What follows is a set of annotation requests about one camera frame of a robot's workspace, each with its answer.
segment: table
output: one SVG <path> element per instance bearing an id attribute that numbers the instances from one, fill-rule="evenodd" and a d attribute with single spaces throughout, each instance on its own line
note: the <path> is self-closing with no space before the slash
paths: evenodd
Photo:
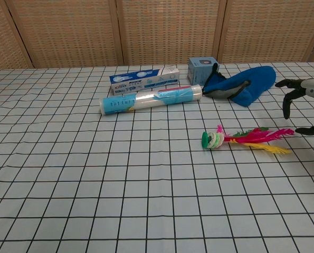
<path id="1" fill-rule="evenodd" d="M 262 65 L 277 81 L 314 77 L 314 63 Z M 311 126 L 314 99 L 289 120 L 276 87 L 249 108 L 203 97 L 101 116 L 110 75 L 151 67 L 0 70 L 0 253 L 314 252 L 314 137 L 273 143 L 289 155 L 201 147 L 220 123 Z"/>

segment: blue oven mitt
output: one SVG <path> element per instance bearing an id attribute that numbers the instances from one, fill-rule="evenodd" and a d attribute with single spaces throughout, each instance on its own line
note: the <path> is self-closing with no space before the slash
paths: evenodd
<path id="1" fill-rule="evenodd" d="M 215 63 L 203 87 L 203 95 L 217 99 L 230 99 L 246 107 L 268 90 L 275 83 L 275 79 L 275 70 L 270 66 L 253 67 L 227 79 L 217 72 Z"/>

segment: plastic wrap roll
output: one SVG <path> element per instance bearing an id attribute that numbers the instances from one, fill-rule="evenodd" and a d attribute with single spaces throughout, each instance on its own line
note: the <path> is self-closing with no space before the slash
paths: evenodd
<path id="1" fill-rule="evenodd" d="M 110 98 L 100 99 L 99 104 L 102 114 L 112 114 L 161 105 L 190 102 L 199 100 L 202 95 L 201 86 L 194 85 L 159 91 L 113 96 Z"/>

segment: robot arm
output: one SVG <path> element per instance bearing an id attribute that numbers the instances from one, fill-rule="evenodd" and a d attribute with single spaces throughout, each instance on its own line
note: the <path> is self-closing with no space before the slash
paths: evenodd
<path id="1" fill-rule="evenodd" d="M 276 87 L 288 87 L 294 89 L 293 91 L 287 93 L 283 99 L 283 115 L 285 119 L 288 119 L 290 116 L 290 105 L 294 99 L 298 99 L 304 95 L 308 95 L 314 98 L 314 79 L 306 80 L 292 80 L 285 79 L 278 82 Z M 314 135 L 314 126 L 311 128 L 298 128 L 296 129 L 297 133 L 304 135 Z"/>

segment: small cube box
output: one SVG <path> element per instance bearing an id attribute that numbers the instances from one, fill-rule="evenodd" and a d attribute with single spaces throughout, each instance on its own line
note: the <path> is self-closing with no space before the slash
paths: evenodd
<path id="1" fill-rule="evenodd" d="M 219 71 L 219 63 L 213 57 L 194 57 L 188 61 L 187 77 L 191 85 L 204 85 L 210 76 L 213 64 L 217 63 Z"/>

